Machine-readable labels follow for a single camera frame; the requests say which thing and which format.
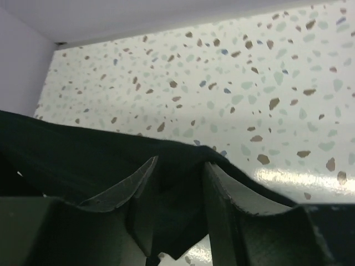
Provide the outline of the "black t shirt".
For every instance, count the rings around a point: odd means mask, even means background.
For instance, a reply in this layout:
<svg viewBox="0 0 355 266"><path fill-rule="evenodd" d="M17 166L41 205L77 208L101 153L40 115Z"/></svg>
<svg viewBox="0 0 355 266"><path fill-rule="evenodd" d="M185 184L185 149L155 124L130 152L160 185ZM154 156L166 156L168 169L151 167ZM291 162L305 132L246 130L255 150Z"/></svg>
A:
<svg viewBox="0 0 355 266"><path fill-rule="evenodd" d="M202 174L207 162L262 196L292 207L208 146L64 126L1 112L1 195L53 196L80 204L157 157L158 216L151 256L180 258L207 235Z"/></svg>

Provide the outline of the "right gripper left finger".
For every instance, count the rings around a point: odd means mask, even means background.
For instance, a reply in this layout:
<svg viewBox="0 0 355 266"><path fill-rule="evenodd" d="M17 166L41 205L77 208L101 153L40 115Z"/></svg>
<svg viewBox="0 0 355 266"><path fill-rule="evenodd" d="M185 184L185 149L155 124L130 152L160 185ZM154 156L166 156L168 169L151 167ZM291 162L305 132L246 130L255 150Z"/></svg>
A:
<svg viewBox="0 0 355 266"><path fill-rule="evenodd" d="M144 265L151 254L158 159L74 205L1 198L2 265Z"/></svg>

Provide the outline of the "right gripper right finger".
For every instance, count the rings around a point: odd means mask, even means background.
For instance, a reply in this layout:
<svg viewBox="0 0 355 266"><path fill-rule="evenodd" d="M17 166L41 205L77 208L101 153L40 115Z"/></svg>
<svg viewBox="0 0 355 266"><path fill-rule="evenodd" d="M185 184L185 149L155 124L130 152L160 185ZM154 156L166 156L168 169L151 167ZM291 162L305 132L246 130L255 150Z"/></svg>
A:
<svg viewBox="0 0 355 266"><path fill-rule="evenodd" d="M288 207L206 163L204 201L214 265L337 265L311 215Z"/></svg>

